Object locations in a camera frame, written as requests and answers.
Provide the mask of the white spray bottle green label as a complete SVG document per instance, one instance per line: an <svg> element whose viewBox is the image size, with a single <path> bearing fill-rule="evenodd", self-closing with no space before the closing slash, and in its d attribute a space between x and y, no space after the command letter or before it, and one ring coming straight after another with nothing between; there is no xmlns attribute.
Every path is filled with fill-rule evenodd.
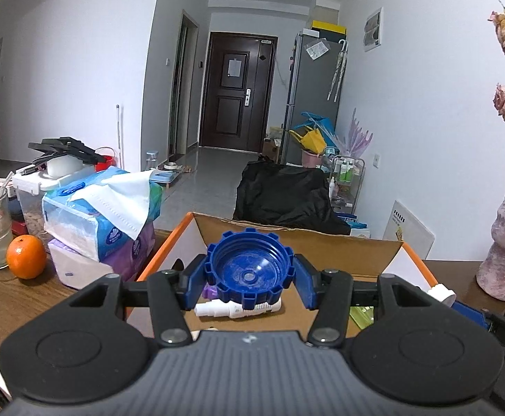
<svg viewBox="0 0 505 416"><path fill-rule="evenodd" d="M256 317L261 314L277 313L281 308L282 301L280 298L273 304L267 302L257 304L251 310L246 310L240 303L211 300L208 302L197 303L194 308L194 313L197 318L238 319Z"/></svg>

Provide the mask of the blue plastic bottle cap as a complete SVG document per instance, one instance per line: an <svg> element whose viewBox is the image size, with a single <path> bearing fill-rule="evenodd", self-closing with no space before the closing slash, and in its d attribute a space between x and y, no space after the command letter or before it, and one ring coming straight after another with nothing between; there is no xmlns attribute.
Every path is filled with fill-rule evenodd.
<svg viewBox="0 0 505 416"><path fill-rule="evenodd" d="M294 252L278 235L252 227L227 231L207 248L204 271L223 302L236 302L251 310L273 304L295 279Z"/></svg>

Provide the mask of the green transparent bottle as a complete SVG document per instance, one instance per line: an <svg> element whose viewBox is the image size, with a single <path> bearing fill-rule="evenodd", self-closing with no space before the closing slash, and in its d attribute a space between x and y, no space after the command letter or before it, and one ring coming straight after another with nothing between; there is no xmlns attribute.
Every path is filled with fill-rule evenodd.
<svg viewBox="0 0 505 416"><path fill-rule="evenodd" d="M361 331L375 322L373 306L353 306L350 308L349 315Z"/></svg>

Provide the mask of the purple object in box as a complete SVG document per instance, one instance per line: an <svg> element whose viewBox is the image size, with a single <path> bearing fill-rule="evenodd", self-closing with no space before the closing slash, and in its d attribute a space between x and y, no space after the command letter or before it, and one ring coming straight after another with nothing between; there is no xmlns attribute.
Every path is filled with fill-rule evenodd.
<svg viewBox="0 0 505 416"><path fill-rule="evenodd" d="M217 287L206 284L202 289L202 298L204 298L207 301L217 300L218 299Z"/></svg>

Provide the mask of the black bag on chair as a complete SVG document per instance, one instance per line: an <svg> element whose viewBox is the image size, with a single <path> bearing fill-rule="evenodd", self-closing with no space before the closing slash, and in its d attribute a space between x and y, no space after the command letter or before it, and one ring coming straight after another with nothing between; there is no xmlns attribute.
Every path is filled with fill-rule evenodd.
<svg viewBox="0 0 505 416"><path fill-rule="evenodd" d="M329 183L317 168L274 163L265 157L247 163L237 187L234 220L348 236L329 200Z"/></svg>

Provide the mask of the metal trolley with bottles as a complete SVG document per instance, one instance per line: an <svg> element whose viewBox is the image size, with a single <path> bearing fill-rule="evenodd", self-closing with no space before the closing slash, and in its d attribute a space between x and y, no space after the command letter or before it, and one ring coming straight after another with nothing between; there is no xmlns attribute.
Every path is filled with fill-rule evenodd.
<svg viewBox="0 0 505 416"><path fill-rule="evenodd" d="M336 212L354 214L362 188L365 161L335 156L329 168L329 199Z"/></svg>

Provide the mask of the purple white tissue pack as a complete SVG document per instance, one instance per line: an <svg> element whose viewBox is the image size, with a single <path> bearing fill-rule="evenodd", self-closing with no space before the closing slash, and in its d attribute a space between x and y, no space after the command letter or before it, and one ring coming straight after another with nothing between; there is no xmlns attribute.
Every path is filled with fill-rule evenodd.
<svg viewBox="0 0 505 416"><path fill-rule="evenodd" d="M49 252L60 282L73 289L83 289L111 273L118 274L123 281L134 281L145 268L155 245L154 226L147 224L136 241L126 241L102 261L85 257L58 240L49 241Z"/></svg>

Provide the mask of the blue tissue pack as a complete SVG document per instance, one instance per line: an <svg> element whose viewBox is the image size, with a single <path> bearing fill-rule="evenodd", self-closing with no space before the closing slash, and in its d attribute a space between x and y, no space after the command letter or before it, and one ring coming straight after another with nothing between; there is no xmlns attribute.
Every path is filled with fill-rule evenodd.
<svg viewBox="0 0 505 416"><path fill-rule="evenodd" d="M45 231L85 257L104 260L159 217L163 188L153 175L111 166L47 192Z"/></svg>

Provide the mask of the orange fruit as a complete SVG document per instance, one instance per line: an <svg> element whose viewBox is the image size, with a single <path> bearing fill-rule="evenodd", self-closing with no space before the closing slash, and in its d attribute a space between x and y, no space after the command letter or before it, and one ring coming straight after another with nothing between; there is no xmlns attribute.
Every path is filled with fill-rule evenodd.
<svg viewBox="0 0 505 416"><path fill-rule="evenodd" d="M42 274L46 267L44 244L32 235L15 237L8 246L6 261L11 273L18 279L34 279Z"/></svg>

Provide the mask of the black headset on container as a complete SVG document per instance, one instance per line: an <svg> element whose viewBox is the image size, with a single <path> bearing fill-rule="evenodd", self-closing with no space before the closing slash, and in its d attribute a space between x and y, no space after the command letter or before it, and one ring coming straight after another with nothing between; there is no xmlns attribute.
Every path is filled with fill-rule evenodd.
<svg viewBox="0 0 505 416"><path fill-rule="evenodd" d="M96 153L91 147L87 147L80 140L70 136L44 138L40 143L29 143L28 147L42 153L44 161L50 161L61 156L72 156L84 164L91 165L107 161L105 156Z"/></svg>

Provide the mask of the clear lidded food container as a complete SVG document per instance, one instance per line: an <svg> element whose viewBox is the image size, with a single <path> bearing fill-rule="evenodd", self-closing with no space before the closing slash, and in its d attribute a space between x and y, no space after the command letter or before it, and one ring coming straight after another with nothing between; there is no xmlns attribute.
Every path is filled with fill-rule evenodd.
<svg viewBox="0 0 505 416"><path fill-rule="evenodd" d="M42 199L44 195L71 183L72 181L83 179L94 173L94 167L85 165L80 170L57 179L52 179L44 171L33 171L29 175L23 175L30 166L16 170L12 177L12 185L16 190L16 197L19 201L26 227L30 235L38 237L47 247L52 236L45 231L45 218L42 212Z"/></svg>

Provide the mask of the dark brown entrance door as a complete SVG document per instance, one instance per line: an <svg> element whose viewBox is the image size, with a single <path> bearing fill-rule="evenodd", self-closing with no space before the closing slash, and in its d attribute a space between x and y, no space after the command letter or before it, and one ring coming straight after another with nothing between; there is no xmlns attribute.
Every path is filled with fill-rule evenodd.
<svg viewBox="0 0 505 416"><path fill-rule="evenodd" d="M202 147L262 150L277 43L271 36L210 34L202 96Z"/></svg>

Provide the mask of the grey refrigerator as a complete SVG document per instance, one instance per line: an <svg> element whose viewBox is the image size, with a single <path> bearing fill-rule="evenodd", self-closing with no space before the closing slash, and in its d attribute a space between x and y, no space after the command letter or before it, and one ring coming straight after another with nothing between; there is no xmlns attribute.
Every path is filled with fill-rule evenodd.
<svg viewBox="0 0 505 416"><path fill-rule="evenodd" d="M327 118L336 125L341 88L341 54L346 51L342 33L303 30L297 34L290 66L290 83L280 146L280 162L300 165L301 149L289 131L307 123L304 112Z"/></svg>

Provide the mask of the yellow box on refrigerator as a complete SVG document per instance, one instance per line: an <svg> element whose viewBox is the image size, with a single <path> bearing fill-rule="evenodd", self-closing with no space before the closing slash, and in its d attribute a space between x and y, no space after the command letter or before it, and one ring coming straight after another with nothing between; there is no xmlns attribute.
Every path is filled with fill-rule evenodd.
<svg viewBox="0 0 505 416"><path fill-rule="evenodd" d="M347 30L342 25L335 25L332 23L328 23L327 21L312 21L312 28L317 31L327 31L331 33L336 33L339 35L345 35Z"/></svg>

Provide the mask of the white board against wall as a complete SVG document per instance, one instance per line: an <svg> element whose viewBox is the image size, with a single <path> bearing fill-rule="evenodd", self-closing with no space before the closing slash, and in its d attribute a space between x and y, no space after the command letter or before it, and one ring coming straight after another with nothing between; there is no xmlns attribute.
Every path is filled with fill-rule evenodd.
<svg viewBox="0 0 505 416"><path fill-rule="evenodd" d="M383 233L384 241L407 243L420 259L427 259L435 235L401 202L396 200Z"/></svg>

